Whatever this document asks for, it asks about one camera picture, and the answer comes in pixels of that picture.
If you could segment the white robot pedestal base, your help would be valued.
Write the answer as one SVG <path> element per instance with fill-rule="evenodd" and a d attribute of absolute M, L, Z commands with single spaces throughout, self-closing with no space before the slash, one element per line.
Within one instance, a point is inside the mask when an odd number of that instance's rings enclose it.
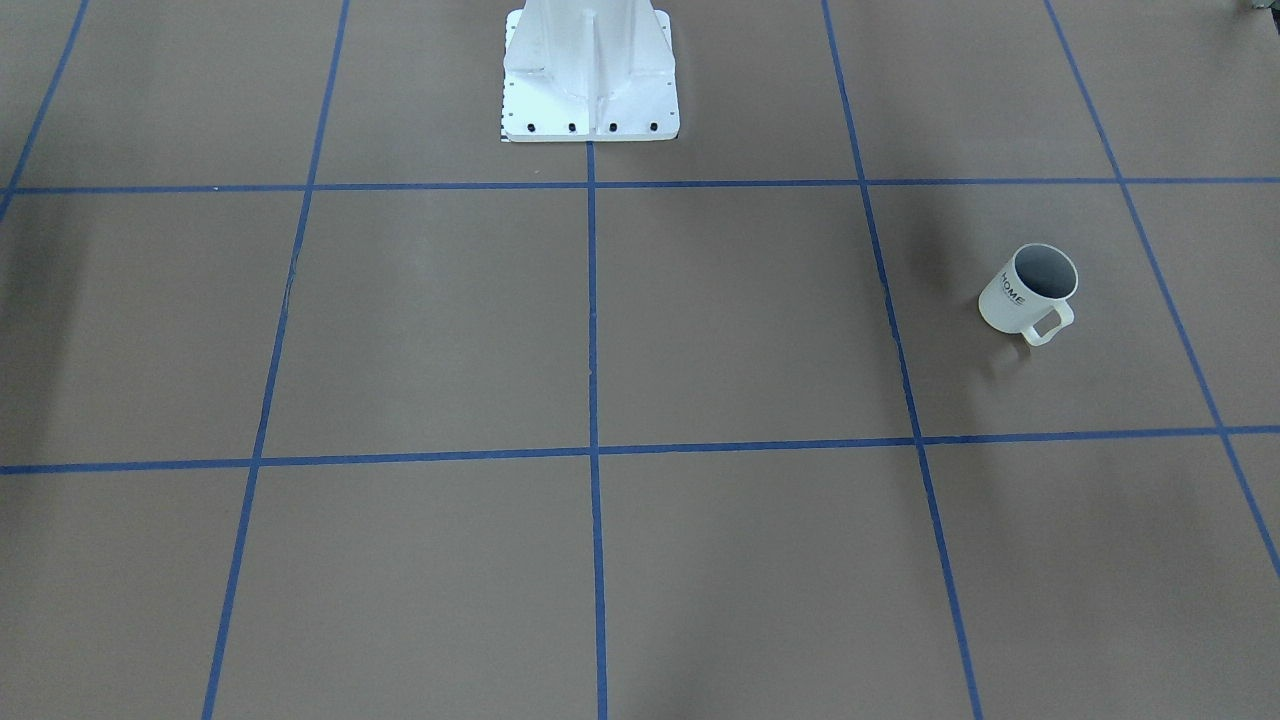
<path fill-rule="evenodd" d="M 504 20 L 500 140 L 655 142 L 680 135 L 669 14 L 649 1 L 526 1 Z"/>

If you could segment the white mug with handle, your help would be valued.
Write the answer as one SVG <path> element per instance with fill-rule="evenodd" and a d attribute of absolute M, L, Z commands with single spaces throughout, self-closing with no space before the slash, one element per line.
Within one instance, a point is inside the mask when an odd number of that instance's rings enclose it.
<path fill-rule="evenodd" d="M 982 290 L 977 306 L 992 329 L 1041 347 L 1075 322 L 1070 300 L 1078 287 L 1076 265 L 1064 251 L 1025 243 Z"/>

